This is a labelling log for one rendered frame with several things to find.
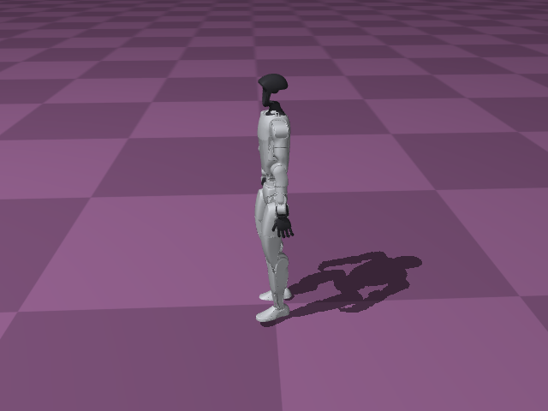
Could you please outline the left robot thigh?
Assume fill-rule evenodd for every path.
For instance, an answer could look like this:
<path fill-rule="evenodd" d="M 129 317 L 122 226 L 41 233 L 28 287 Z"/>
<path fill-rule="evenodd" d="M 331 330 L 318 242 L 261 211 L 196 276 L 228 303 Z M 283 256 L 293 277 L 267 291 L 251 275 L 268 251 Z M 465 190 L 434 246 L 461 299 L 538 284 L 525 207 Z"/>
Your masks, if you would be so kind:
<path fill-rule="evenodd" d="M 273 201 L 266 205 L 262 225 L 261 225 L 261 244 L 267 261 L 271 264 L 271 267 L 274 269 L 277 264 L 277 260 L 281 257 L 288 257 L 280 252 L 281 241 L 282 241 L 282 232 L 280 231 L 280 237 L 277 236 L 277 227 L 275 231 L 272 231 L 272 227 L 276 223 L 277 214 L 276 214 L 276 196 L 273 196 Z M 287 204 L 289 207 L 289 205 Z M 289 216 L 287 216 L 289 217 Z M 288 259 L 289 260 L 289 259 Z"/>

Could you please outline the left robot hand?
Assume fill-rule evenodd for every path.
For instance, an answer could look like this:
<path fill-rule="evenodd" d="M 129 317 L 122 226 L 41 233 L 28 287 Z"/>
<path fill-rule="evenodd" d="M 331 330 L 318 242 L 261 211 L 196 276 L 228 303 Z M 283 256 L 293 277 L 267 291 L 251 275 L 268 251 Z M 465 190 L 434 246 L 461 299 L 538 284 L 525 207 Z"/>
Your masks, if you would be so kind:
<path fill-rule="evenodd" d="M 289 208 L 288 208 L 287 205 L 286 205 L 286 213 L 287 214 L 277 214 L 277 207 L 276 207 L 277 219 L 276 219 L 276 223 L 272 227 L 272 231 L 275 231 L 275 228 L 277 227 L 277 236 L 278 237 L 281 236 L 280 231 L 282 232 L 282 237 L 283 238 L 285 238 L 284 231 L 285 231 L 287 237 L 289 237 L 289 233 L 290 233 L 290 235 L 294 236 L 294 233 L 292 232 L 292 229 L 291 229 L 291 223 L 287 218 L 287 216 L 289 215 Z M 289 230 L 289 232 L 288 232 L 288 230 Z"/>

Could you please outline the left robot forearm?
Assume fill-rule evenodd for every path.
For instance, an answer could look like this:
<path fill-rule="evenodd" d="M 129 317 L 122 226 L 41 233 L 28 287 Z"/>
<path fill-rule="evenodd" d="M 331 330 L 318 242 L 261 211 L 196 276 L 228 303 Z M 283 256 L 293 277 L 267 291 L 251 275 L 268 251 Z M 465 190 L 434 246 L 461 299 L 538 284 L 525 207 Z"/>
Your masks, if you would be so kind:
<path fill-rule="evenodd" d="M 287 214 L 286 205 L 288 196 L 286 194 L 288 193 L 287 186 L 289 185 L 289 180 L 286 170 L 283 166 L 277 166 L 274 169 L 273 174 L 276 179 L 273 182 L 273 185 L 275 186 L 275 202 L 277 204 L 277 214 Z"/>

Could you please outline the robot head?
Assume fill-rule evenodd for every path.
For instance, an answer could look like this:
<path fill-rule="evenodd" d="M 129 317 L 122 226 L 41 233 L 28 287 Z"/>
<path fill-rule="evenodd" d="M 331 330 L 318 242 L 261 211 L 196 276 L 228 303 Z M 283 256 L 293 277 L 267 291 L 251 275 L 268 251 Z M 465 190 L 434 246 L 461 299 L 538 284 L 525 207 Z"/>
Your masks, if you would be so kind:
<path fill-rule="evenodd" d="M 280 104 L 277 101 L 270 101 L 271 93 L 277 93 L 279 90 L 288 88 L 288 83 L 285 78 L 280 74 L 267 74 L 261 77 L 258 80 L 258 83 L 263 87 L 262 104 L 264 107 L 269 106 L 269 110 L 265 115 L 275 115 L 271 114 L 271 110 L 275 110 L 279 115 L 285 116 Z"/>

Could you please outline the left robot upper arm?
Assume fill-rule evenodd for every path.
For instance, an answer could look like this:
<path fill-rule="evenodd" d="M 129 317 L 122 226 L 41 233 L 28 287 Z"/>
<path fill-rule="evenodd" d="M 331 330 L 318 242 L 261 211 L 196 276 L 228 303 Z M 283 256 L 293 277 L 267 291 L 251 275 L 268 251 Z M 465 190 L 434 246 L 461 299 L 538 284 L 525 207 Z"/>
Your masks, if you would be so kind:
<path fill-rule="evenodd" d="M 281 120 L 272 122 L 271 137 L 273 139 L 274 155 L 277 159 L 277 163 L 271 166 L 271 174 L 274 176 L 273 171 L 277 166 L 283 166 L 287 173 L 289 140 L 288 124 Z"/>

